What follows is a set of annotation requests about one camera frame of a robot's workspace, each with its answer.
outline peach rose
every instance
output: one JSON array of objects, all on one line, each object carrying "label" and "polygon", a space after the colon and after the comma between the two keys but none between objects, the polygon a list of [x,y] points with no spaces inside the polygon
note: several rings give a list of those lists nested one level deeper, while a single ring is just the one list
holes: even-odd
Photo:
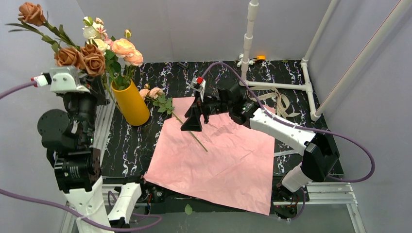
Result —
[{"label": "peach rose", "polygon": [[133,51],[133,56],[131,57],[125,57],[124,58],[124,63],[128,66],[133,65],[133,66],[141,66],[143,64],[143,56],[138,50]]},{"label": "peach rose", "polygon": [[43,9],[41,8],[40,4],[34,5],[31,2],[25,2],[18,8],[18,10],[20,11],[18,15],[21,16],[20,18],[18,18],[20,21],[31,23],[38,27],[46,22],[46,18],[43,14]]},{"label": "peach rose", "polygon": [[159,95],[162,95],[162,94],[163,94],[163,90],[158,87],[155,87],[150,91],[149,96],[152,97],[153,99],[157,99],[157,97],[159,97]]},{"label": "peach rose", "polygon": [[112,51],[120,58],[133,56],[135,50],[135,46],[124,38],[113,42]]},{"label": "peach rose", "polygon": [[149,89],[142,89],[139,91],[140,96],[142,97],[143,100],[146,100],[146,95],[148,95],[150,92]]}]

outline brown rose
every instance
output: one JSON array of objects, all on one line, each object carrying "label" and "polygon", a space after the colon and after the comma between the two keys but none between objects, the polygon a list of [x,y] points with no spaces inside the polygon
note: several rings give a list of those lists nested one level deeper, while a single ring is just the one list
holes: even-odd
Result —
[{"label": "brown rose", "polygon": [[34,5],[31,2],[25,2],[18,8],[18,10],[20,11],[18,16],[22,16],[18,18],[20,21],[31,23],[38,27],[46,22],[46,18],[43,15],[43,9],[40,4]]},{"label": "brown rose", "polygon": [[106,70],[103,53],[91,53],[85,57],[86,71],[91,77],[101,75]]},{"label": "brown rose", "polygon": [[80,48],[80,52],[82,52],[83,56],[87,56],[92,53],[98,53],[103,55],[103,52],[99,50],[98,47],[95,45],[86,44],[86,46]]},{"label": "brown rose", "polygon": [[75,66],[77,69],[84,69],[85,62],[83,55],[73,47],[66,47],[54,54],[56,65],[58,66]]}]

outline black marble table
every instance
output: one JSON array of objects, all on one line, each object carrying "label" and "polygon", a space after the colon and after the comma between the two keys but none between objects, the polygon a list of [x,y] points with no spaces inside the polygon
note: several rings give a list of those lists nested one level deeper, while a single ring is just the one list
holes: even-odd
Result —
[{"label": "black marble table", "polygon": [[[189,83],[193,77],[203,74],[207,67],[213,62],[189,62],[187,69],[180,67],[177,63],[147,63],[140,67],[140,72],[136,73],[134,82],[141,89],[146,83],[153,87],[160,87],[168,97],[189,97],[193,95],[193,90],[189,88]],[[225,62],[235,68],[240,74],[240,68],[236,67],[236,62]],[[230,88],[238,80],[227,68],[215,66],[205,76],[207,81],[206,92],[217,96],[217,88]],[[248,80],[268,83],[303,84],[304,78],[300,69],[300,61],[265,61],[249,67]],[[305,92],[295,90],[279,90],[290,100],[290,107],[287,113],[300,112],[296,117],[288,118],[292,122],[307,127],[326,127],[326,122],[321,117],[316,123],[312,123],[309,114],[308,97]],[[319,102],[314,94],[316,106]],[[273,99],[267,99],[264,104],[275,106]],[[151,117],[149,121],[139,127],[130,126],[120,113],[115,109],[107,147],[103,157],[104,177],[125,177],[137,174],[144,174],[149,168],[149,164],[159,138],[161,127],[166,118],[165,114],[157,112],[157,108],[149,105]],[[291,150],[287,145],[276,140],[275,152]],[[291,170],[302,160],[298,154],[280,156],[274,158],[274,176],[281,176]],[[332,174],[342,175],[343,170],[338,162]]]}]

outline pink flower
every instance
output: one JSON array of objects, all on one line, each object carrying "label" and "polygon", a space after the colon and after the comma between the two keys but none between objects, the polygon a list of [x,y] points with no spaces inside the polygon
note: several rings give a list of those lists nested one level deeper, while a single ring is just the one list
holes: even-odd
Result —
[{"label": "pink flower", "polygon": [[162,94],[163,94],[163,90],[158,87],[155,87],[150,91],[149,96],[152,97],[153,99],[157,99],[157,97],[159,97],[159,95],[162,95]]},{"label": "pink flower", "polygon": [[140,96],[142,97],[143,100],[146,100],[146,95],[148,95],[150,92],[149,89],[142,89],[139,91]]}]

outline white flower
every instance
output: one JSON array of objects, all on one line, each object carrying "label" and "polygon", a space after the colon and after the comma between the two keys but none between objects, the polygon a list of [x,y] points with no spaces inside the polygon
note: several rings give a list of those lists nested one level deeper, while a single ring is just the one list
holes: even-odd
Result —
[{"label": "white flower", "polygon": [[99,35],[99,32],[92,26],[86,26],[83,28],[83,37],[87,40],[94,39]]},{"label": "white flower", "polygon": [[106,44],[103,40],[94,39],[94,42],[96,42],[97,47],[99,50],[103,51],[104,54],[106,54],[106,50],[110,49],[110,45]]}]

